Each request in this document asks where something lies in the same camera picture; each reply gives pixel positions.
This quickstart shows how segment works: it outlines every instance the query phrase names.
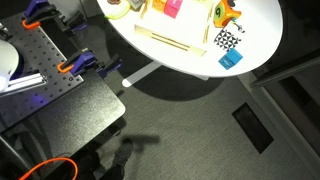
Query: orange clamp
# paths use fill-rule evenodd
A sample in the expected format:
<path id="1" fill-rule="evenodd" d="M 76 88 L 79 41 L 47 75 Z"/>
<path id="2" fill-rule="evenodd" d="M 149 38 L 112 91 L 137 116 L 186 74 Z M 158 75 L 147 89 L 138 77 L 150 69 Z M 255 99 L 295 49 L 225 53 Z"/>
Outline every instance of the orange clamp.
<path id="1" fill-rule="evenodd" d="M 28 30 L 31 30 L 31 29 L 34 29 L 36 27 L 39 27 L 41 24 L 40 22 L 35 22 L 35 23 L 32 23 L 32 24 L 26 24 L 26 21 L 27 20 L 23 20 L 22 21 L 22 26 Z"/>
<path id="2" fill-rule="evenodd" d="M 66 67 L 66 68 L 64 68 L 64 69 L 61 69 L 61 66 L 62 66 L 64 63 L 65 63 L 65 62 L 62 62 L 62 63 L 58 64 L 58 66 L 57 66 L 59 72 L 61 72 L 61 73 L 63 73 L 63 74 L 69 72 L 69 71 L 73 68 L 73 66 L 74 66 L 74 65 L 72 64 L 72 65 L 70 65 L 70 66 L 68 66 L 68 67 Z"/>

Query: dark floor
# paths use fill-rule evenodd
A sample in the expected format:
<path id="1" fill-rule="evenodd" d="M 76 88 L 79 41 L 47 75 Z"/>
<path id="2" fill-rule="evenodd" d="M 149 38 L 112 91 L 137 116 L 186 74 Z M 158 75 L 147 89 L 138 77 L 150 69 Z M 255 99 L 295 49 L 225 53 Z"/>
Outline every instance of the dark floor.
<path id="1" fill-rule="evenodd" d="M 280 0 L 284 30 L 277 52 L 253 72 L 260 77 L 278 68 L 286 68 L 298 59 L 311 60 L 309 54 L 320 56 L 318 1 Z M 320 66 L 298 72 L 266 89 L 290 118 L 315 152 L 320 156 Z"/>
<path id="2" fill-rule="evenodd" d="M 102 16 L 90 19 L 79 41 L 102 61 L 114 53 L 124 60 L 106 78 L 127 110 L 122 133 L 98 150 L 105 168 L 121 139 L 130 137 L 135 151 L 125 179 L 313 179 L 236 77 L 202 81 L 161 67 L 124 88 L 121 81 L 151 61 L 103 22 Z M 243 103 L 275 139 L 262 154 L 232 116 Z"/>

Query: cable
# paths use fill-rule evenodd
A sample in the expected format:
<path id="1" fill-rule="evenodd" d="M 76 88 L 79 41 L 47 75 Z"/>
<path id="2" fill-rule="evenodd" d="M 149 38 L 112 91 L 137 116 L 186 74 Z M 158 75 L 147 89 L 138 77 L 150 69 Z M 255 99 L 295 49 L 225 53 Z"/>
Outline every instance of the cable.
<path id="1" fill-rule="evenodd" d="M 28 171 L 27 173 L 25 173 L 21 178 L 19 178 L 19 180 L 27 180 L 27 178 L 33 173 L 35 172 L 36 170 L 38 170 L 40 167 L 48 164 L 48 163 L 51 163 L 51 162 L 54 162 L 54 161 L 67 161 L 67 162 L 70 162 L 73 167 L 74 167 L 74 176 L 72 178 L 72 180 L 76 180 L 77 176 L 78 176 L 78 166 L 77 164 L 70 158 L 52 158 L 52 159 L 49 159 L 49 160 L 46 160 L 38 165 L 36 165 L 35 167 L 33 167 L 30 171 Z"/>

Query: metal pegboard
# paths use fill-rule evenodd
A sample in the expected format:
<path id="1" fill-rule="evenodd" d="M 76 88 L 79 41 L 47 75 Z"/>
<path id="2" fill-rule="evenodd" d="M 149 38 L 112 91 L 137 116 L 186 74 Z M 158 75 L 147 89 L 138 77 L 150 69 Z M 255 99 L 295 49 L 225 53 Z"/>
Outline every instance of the metal pegboard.
<path id="1" fill-rule="evenodd" d="M 23 13 L 0 20 L 13 38 L 9 42 L 24 61 L 23 72 L 38 69 L 48 84 L 0 98 L 0 132 L 31 115 L 83 82 L 81 76 L 58 72 L 57 65 L 66 58 L 41 27 L 26 30 L 21 25 Z"/>

